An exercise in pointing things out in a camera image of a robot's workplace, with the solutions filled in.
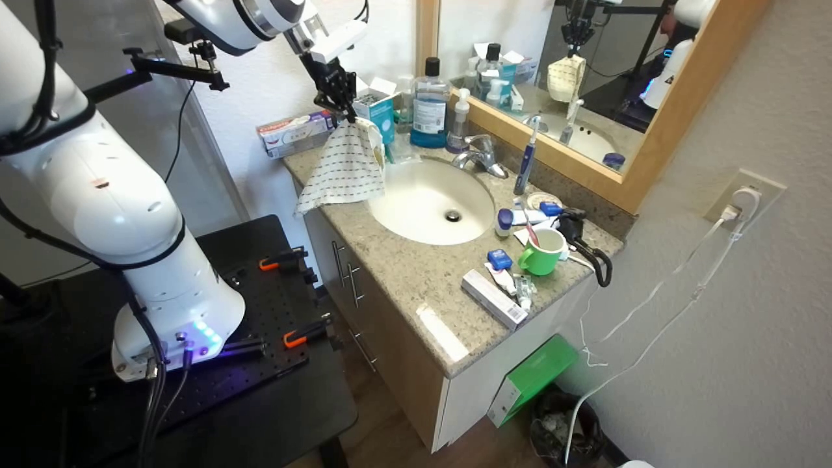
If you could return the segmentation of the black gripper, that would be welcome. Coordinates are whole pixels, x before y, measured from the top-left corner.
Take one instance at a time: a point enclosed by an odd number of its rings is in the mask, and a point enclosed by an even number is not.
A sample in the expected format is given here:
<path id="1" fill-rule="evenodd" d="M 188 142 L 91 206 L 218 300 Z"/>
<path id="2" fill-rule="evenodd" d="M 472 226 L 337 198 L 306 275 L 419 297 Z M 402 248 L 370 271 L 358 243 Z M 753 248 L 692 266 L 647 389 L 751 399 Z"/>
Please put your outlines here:
<path id="1" fill-rule="evenodd" d="M 302 55 L 302 66 L 316 89 L 314 102 L 324 110 L 346 111 L 346 119 L 357 122 L 357 76 L 348 74 L 341 59 L 320 63 L 309 53 Z"/>

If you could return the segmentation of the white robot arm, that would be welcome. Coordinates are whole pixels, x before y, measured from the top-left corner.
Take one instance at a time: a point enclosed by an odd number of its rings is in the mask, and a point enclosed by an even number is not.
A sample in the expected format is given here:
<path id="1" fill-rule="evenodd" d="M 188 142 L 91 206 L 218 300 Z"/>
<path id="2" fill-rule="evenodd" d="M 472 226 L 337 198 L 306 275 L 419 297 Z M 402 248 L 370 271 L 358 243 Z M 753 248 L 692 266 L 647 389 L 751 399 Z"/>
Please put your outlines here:
<path id="1" fill-rule="evenodd" d="M 244 55 L 286 38 L 314 81 L 314 102 L 353 111 L 341 55 L 366 15 L 327 25 L 314 0 L 167 0 L 208 41 Z M 0 159 L 46 204 L 64 248 L 125 275 L 111 370 L 125 382 L 216 360 L 244 321 L 244 300 L 208 263 L 167 183 L 103 119 L 103 89 L 84 90 L 58 66 L 54 15 L 36 29 L 0 5 Z"/>

